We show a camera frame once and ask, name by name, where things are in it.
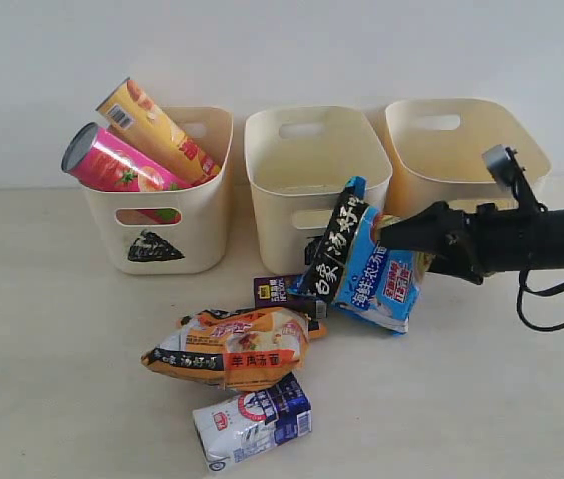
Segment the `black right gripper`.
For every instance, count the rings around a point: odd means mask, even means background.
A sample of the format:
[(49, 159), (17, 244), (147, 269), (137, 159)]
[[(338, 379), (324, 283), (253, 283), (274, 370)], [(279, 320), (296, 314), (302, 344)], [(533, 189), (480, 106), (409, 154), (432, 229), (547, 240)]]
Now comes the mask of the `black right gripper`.
[(481, 221), (498, 212), (493, 202), (477, 205), (474, 213), (454, 209), (446, 201), (434, 202), (416, 215), (382, 228), (378, 244), (389, 250), (425, 252), (429, 273), (482, 285), (492, 272), (485, 270), (478, 254)]

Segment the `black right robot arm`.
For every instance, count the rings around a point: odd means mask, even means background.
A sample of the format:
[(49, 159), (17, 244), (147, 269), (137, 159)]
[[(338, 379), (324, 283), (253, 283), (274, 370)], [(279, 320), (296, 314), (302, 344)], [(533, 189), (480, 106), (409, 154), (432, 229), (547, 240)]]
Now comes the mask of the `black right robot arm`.
[(564, 269), (564, 210), (500, 210), (487, 203), (469, 213), (439, 201), (382, 228), (378, 243), (431, 254), (432, 273), (480, 285), (494, 273)]

